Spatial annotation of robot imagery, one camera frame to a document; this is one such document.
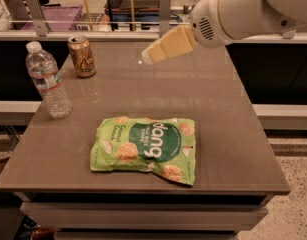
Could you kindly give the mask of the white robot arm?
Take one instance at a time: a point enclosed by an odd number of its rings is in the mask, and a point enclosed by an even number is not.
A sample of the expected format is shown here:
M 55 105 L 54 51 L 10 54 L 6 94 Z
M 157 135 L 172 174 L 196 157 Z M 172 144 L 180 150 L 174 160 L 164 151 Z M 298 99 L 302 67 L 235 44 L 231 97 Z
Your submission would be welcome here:
M 261 34 L 307 26 L 307 0 L 200 0 L 190 24 L 179 25 L 142 51 L 151 65 L 191 52 L 197 44 L 216 48 Z

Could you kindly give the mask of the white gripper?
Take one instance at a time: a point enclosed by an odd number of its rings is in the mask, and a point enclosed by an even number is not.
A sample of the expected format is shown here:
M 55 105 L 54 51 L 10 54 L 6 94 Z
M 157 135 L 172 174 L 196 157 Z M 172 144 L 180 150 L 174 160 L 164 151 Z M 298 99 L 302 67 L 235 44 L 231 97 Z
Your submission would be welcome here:
M 200 0 L 190 15 L 192 29 L 174 27 L 144 49 L 142 59 L 152 65 L 191 52 L 196 40 L 215 48 L 263 34 L 264 19 L 264 0 Z

